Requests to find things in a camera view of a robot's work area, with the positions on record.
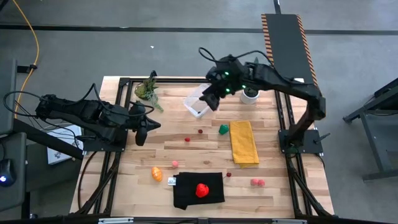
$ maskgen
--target white paper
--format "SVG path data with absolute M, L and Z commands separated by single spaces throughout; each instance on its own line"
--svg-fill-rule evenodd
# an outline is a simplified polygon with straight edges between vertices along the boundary
M 71 125 L 71 126 L 67 126 L 65 128 L 72 130 L 76 136 L 81 135 L 81 128 L 77 125 Z M 63 128 L 58 128 L 58 129 L 52 130 L 51 132 L 47 132 L 47 134 L 54 136 L 56 138 L 59 138 L 59 140 L 67 142 L 67 143 L 71 144 L 72 146 L 76 146 L 75 140 L 73 138 L 73 134 L 69 130 L 66 130 Z M 79 140 L 76 140 L 76 142 L 78 144 L 78 148 L 83 150 L 83 142 L 81 142 Z M 48 161 L 48 164 L 50 164 L 50 165 L 57 164 L 59 162 L 65 161 L 70 158 L 71 158 L 70 156 L 65 155 L 64 153 L 57 152 L 57 151 L 47 147 L 47 159 L 48 159 L 47 161 Z
M 298 81 L 300 83 L 304 83 L 304 79 L 303 78 L 294 78 L 295 81 Z
M 175 178 L 175 177 L 169 177 L 169 179 L 167 180 L 167 184 L 172 185 L 172 186 L 175 186 L 176 182 L 177 182 L 177 178 Z

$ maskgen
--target gray floor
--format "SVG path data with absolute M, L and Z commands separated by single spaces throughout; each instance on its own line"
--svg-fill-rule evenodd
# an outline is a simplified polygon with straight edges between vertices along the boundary
M 260 28 L 259 15 L 274 12 L 272 0 L 19 2 L 33 24 L 71 26 Z M 398 29 L 397 0 L 280 0 L 280 4 L 283 13 L 300 14 L 306 29 Z M 11 2 L 0 12 L 0 22 L 24 23 Z M 153 69 L 159 75 L 204 75 L 212 64 L 198 55 L 199 46 L 216 57 L 264 50 L 262 34 L 38 31 L 37 35 L 39 69 L 26 90 L 68 99 L 78 99 L 93 82 L 100 86 L 105 75 L 149 75 Z M 327 102 L 327 117 L 316 126 L 321 133 L 331 133 L 323 148 L 335 213 L 396 223 L 398 179 L 362 181 L 362 175 L 377 167 L 360 121 L 348 125 L 341 118 L 397 78 L 398 38 L 311 35 L 307 39 Z M 32 34 L 0 30 L 0 52 L 0 60 L 14 57 L 21 64 L 32 63 Z M 24 78 L 18 76 L 19 86 Z M 33 111 L 36 101 L 24 96 L 22 104 Z M 74 185 L 37 192 L 33 211 L 42 216 L 68 213 Z

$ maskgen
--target computer mouse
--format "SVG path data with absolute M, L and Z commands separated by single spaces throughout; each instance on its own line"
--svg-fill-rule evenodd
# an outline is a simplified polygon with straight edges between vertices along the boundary
M 9 187 L 15 183 L 16 175 L 10 159 L 0 161 L 0 186 Z

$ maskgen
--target black cloth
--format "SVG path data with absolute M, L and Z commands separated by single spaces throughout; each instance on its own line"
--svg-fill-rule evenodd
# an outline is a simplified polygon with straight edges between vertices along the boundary
M 181 172 L 174 177 L 176 183 L 173 186 L 173 195 L 176 208 L 185 210 L 188 205 L 225 202 L 223 173 Z M 203 198 L 197 197 L 198 184 L 207 185 L 209 194 Z

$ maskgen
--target green object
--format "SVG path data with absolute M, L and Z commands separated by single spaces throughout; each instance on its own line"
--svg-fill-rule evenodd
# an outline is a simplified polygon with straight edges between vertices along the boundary
M 227 133 L 229 131 L 229 128 L 228 128 L 228 125 L 226 125 L 226 124 L 222 124 L 221 126 L 220 126 L 220 130 L 218 130 L 218 132 L 220 133 L 220 134 L 225 134 L 225 133 Z
M 134 93 L 142 100 L 149 100 L 155 108 L 163 112 L 163 108 L 158 104 L 159 99 L 154 91 L 157 88 L 157 86 L 155 86 L 155 76 L 157 76 L 156 72 L 152 71 L 148 79 L 144 80 L 141 84 L 138 84 Z

